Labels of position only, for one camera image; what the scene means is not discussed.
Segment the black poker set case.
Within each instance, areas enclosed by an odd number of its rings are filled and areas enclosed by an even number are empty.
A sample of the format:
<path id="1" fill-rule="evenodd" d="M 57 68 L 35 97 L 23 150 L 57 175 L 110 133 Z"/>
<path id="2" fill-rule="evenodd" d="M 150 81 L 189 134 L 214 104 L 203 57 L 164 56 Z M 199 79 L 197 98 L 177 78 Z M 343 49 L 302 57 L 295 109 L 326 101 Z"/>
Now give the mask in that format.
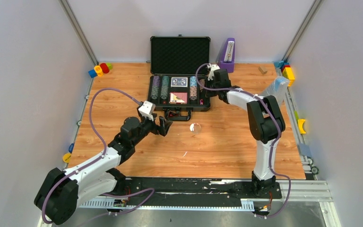
<path id="1" fill-rule="evenodd" d="M 200 92 L 199 80 L 206 79 L 208 70 L 206 67 L 200 68 L 202 64 L 209 62 L 211 39 L 208 36 L 153 36 L 150 38 L 151 59 L 147 99 L 155 104 L 156 111 L 163 111 L 165 119 L 167 111 L 180 111 L 181 121 L 189 121 L 193 112 L 205 112 L 210 109 L 210 99 L 205 92 Z M 153 76 L 160 77 L 158 99 L 151 99 L 151 88 Z M 162 76 L 169 77 L 168 98 L 160 98 Z M 197 79 L 198 97 L 190 100 L 190 77 Z M 171 77 L 188 77 L 188 87 L 171 87 Z M 170 104 L 171 92 L 188 93 L 187 104 Z"/>

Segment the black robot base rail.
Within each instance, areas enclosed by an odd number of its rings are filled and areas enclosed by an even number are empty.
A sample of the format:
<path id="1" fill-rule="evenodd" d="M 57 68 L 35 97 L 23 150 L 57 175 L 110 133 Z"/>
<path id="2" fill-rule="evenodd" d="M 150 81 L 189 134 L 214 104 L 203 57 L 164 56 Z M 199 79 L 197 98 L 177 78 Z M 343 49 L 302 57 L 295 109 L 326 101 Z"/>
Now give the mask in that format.
<path id="1" fill-rule="evenodd" d="M 317 180 L 277 180 L 259 195 L 250 179 L 128 177 L 124 186 L 124 195 L 135 196 L 97 196 L 81 208 L 126 211 L 140 204 L 141 210 L 274 212 L 285 201 L 333 201 L 327 183 Z"/>

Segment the brown chip stack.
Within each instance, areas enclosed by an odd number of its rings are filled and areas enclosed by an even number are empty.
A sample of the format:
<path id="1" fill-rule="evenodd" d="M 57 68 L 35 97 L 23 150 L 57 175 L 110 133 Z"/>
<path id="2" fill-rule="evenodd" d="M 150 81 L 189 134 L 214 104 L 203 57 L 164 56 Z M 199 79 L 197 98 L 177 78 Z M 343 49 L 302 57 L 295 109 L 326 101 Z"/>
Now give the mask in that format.
<path id="1" fill-rule="evenodd" d="M 200 86 L 199 86 L 199 88 L 200 88 L 200 92 L 202 92 L 202 91 L 204 90 L 205 82 L 206 82 L 206 80 L 205 80 L 205 79 L 200 79 L 200 80 L 199 80 L 199 83 L 200 83 Z"/>

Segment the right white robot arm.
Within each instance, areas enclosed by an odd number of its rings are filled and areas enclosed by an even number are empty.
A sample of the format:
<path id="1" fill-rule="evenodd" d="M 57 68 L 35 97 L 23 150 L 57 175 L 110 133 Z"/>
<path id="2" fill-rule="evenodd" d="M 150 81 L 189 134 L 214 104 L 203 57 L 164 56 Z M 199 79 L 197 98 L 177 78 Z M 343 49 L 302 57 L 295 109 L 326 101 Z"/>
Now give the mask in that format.
<path id="1" fill-rule="evenodd" d="M 264 197 L 276 185 L 274 153 L 285 130 L 277 99 L 272 95 L 259 96 L 232 86 L 225 69 L 211 69 L 204 88 L 209 97 L 218 96 L 225 103 L 247 111 L 249 129 L 257 142 L 251 191 L 256 197 Z"/>

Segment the light blue chip stack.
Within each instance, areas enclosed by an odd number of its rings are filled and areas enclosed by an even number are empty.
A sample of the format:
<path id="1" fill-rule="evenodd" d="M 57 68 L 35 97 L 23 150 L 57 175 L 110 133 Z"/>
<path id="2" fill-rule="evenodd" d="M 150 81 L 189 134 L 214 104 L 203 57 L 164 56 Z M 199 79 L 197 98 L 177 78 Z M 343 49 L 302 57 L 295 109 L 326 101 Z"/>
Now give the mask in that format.
<path id="1" fill-rule="evenodd" d="M 190 77 L 190 88 L 197 87 L 197 79 L 195 76 Z"/>

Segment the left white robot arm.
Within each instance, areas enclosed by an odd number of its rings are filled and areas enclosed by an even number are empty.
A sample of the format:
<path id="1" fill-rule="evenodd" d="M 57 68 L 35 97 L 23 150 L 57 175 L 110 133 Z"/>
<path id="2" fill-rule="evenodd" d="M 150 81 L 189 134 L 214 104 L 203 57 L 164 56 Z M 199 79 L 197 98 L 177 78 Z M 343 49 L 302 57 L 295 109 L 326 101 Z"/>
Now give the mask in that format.
<path id="1" fill-rule="evenodd" d="M 50 170 L 34 200 L 43 221 L 61 225 L 86 201 L 107 192 L 123 194 L 126 183 L 115 167 L 128 160 L 148 134 L 167 135 L 173 122 L 162 116 L 159 121 L 126 118 L 120 132 L 97 155 L 73 168 Z"/>

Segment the clear round dealer button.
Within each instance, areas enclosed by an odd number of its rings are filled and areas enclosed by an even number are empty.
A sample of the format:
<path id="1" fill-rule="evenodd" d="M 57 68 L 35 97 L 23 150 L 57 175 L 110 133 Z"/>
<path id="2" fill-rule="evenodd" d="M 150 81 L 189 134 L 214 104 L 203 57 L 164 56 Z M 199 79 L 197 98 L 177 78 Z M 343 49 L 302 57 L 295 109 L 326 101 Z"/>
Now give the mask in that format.
<path id="1" fill-rule="evenodd" d="M 200 134 L 201 131 L 202 131 L 202 127 L 199 123 L 192 123 L 190 125 L 190 131 L 193 133 L 193 134 Z"/>

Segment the black red case tag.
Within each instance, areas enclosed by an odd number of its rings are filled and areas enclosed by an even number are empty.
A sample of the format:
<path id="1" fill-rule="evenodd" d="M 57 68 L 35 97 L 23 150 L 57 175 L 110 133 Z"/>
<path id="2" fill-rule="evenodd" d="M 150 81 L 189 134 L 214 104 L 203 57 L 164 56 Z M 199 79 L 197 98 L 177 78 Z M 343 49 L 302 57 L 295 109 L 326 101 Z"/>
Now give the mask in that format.
<path id="1" fill-rule="evenodd" d="M 165 116 L 168 120 L 171 120 L 171 121 L 181 121 L 182 120 L 182 117 L 180 115 L 180 111 L 167 111 Z"/>

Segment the red playing card box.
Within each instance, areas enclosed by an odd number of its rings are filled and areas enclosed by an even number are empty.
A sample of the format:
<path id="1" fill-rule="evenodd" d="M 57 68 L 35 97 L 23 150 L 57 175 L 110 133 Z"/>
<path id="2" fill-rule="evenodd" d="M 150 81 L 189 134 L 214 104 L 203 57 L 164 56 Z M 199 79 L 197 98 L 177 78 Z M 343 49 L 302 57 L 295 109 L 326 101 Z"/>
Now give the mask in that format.
<path id="1" fill-rule="evenodd" d="M 188 93 L 186 92 L 171 92 L 170 93 L 170 104 L 187 104 L 188 103 Z"/>

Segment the purple chip stack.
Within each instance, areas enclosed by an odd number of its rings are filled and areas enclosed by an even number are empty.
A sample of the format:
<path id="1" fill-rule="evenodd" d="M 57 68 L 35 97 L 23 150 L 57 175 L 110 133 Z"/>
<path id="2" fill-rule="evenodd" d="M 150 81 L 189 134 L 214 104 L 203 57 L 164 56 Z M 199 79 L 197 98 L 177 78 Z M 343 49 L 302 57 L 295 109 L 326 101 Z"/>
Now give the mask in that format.
<path id="1" fill-rule="evenodd" d="M 153 76 L 153 81 L 152 81 L 152 89 L 158 89 L 160 86 L 160 77 L 159 76 Z"/>

